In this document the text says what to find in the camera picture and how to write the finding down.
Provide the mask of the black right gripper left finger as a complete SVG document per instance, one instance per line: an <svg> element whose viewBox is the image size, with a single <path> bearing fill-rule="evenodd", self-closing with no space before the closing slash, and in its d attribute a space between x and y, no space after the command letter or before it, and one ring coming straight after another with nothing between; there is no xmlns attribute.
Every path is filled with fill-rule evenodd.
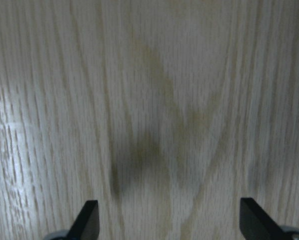
<svg viewBox="0 0 299 240"><path fill-rule="evenodd" d="M67 240L97 240L100 235L99 205L97 200L88 200L83 205L66 235Z"/></svg>

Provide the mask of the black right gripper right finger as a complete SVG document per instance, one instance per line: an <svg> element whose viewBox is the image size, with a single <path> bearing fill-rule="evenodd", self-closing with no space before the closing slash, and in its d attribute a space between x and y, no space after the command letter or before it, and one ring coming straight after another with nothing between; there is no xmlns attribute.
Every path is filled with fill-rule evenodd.
<svg viewBox="0 0 299 240"><path fill-rule="evenodd" d="M288 240L289 236L250 197L240 199L240 232L245 240Z"/></svg>

